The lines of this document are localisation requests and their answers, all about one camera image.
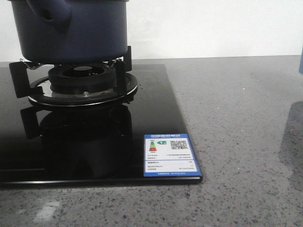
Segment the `black glass gas cooktop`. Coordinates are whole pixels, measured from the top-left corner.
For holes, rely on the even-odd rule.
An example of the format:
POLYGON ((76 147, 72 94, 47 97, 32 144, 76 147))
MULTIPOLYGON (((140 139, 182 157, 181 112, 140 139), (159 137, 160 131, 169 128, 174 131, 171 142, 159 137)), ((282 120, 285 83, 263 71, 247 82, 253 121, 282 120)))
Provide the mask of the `black glass gas cooktop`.
POLYGON ((54 110, 17 98, 0 68, 0 186, 194 184, 201 177, 145 177, 144 135, 187 130, 163 64, 134 65, 130 104, 54 110))

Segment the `dark blue cooking pot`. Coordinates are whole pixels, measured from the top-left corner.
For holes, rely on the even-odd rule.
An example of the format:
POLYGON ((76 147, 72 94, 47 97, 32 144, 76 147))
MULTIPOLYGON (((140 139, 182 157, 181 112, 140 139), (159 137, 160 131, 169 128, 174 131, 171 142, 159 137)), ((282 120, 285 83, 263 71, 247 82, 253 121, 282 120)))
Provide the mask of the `dark blue cooking pot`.
POLYGON ((22 55, 44 64, 95 63, 127 52, 125 0, 12 0, 22 55))

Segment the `right gas burner with support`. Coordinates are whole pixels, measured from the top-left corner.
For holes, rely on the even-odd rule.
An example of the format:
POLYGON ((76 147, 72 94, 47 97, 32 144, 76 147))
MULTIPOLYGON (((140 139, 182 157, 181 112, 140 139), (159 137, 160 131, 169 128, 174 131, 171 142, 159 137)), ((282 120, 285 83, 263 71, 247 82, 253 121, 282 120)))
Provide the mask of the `right gas burner with support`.
POLYGON ((132 49, 121 58, 100 63, 54 65, 48 75, 32 83, 28 70, 40 64, 19 60, 9 64, 17 98, 27 97, 43 108, 68 108, 129 103, 137 92, 132 70, 132 49))

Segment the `blue energy label sticker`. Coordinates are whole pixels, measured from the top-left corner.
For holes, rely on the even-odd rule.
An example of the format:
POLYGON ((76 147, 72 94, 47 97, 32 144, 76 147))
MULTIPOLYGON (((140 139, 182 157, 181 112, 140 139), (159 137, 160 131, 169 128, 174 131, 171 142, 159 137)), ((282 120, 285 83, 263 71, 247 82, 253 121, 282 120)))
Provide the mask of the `blue energy label sticker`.
POLYGON ((145 177, 201 177, 189 135, 145 134, 145 177))

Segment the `light blue plastic cup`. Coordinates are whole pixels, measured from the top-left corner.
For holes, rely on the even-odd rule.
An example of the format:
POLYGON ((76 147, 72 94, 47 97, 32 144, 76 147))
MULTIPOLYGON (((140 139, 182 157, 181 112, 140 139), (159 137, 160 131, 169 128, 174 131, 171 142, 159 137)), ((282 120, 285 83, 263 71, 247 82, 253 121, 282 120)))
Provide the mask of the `light blue plastic cup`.
POLYGON ((299 73, 303 74, 303 50, 302 50, 302 54, 300 57, 300 63, 299 63, 299 69, 298 69, 299 73))

